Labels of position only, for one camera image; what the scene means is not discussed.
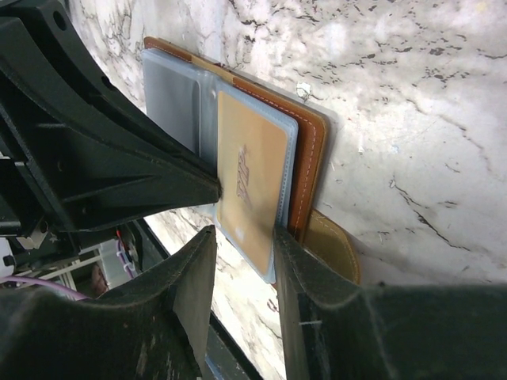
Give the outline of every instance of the tan leather tab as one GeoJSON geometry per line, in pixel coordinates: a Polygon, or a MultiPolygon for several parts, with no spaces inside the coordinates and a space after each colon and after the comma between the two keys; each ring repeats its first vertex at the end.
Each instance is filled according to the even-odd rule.
{"type": "Polygon", "coordinates": [[[288,230],[296,240],[320,257],[334,271],[354,283],[360,282],[360,266],[352,242],[344,230],[312,209],[324,155],[327,120],[303,104],[234,73],[219,63],[193,55],[170,42],[144,39],[146,48],[157,48],[219,75],[234,87],[293,117],[299,126],[291,191],[288,230]]]}
{"type": "Polygon", "coordinates": [[[360,282],[359,260],[350,237],[338,224],[317,210],[311,212],[303,246],[339,275],[353,283],[360,282]]]}

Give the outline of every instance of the white marble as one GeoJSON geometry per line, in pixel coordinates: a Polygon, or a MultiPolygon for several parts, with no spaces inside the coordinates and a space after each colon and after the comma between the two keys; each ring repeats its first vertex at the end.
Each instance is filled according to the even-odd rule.
{"type": "MultiPolygon", "coordinates": [[[[505,2],[75,0],[71,11],[93,57],[140,108],[148,35],[293,97],[305,89],[334,129],[315,205],[355,237],[365,284],[507,280],[505,2]]],[[[154,218],[168,218],[174,247],[203,221],[194,211],[154,218]]],[[[234,261],[230,276],[254,281],[227,244],[220,255],[220,273],[234,261]]],[[[237,316],[221,305],[238,281],[218,278],[214,307],[237,316]]],[[[274,296],[266,289],[258,305],[274,296]]],[[[248,349],[261,339],[247,329],[233,335],[248,349]]],[[[249,355],[264,376],[283,377],[270,336],[276,359],[249,355]]]]}

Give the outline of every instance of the purple wire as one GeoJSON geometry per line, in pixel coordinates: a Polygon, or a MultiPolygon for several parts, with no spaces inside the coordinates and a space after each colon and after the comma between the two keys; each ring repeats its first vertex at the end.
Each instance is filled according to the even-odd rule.
{"type": "Polygon", "coordinates": [[[41,285],[43,287],[50,287],[57,291],[61,291],[66,295],[72,296],[76,301],[80,301],[82,299],[88,299],[84,294],[79,293],[78,291],[74,291],[65,287],[64,285],[60,285],[59,283],[53,283],[52,281],[48,281],[46,279],[34,279],[32,277],[23,277],[20,275],[8,275],[6,277],[0,278],[0,282],[4,283],[6,281],[13,281],[15,283],[29,283],[32,285],[41,285]]]}
{"type": "Polygon", "coordinates": [[[130,277],[130,279],[134,279],[134,273],[132,273],[130,268],[128,266],[126,266],[125,268],[127,269],[127,273],[128,273],[128,276],[130,277]]]}

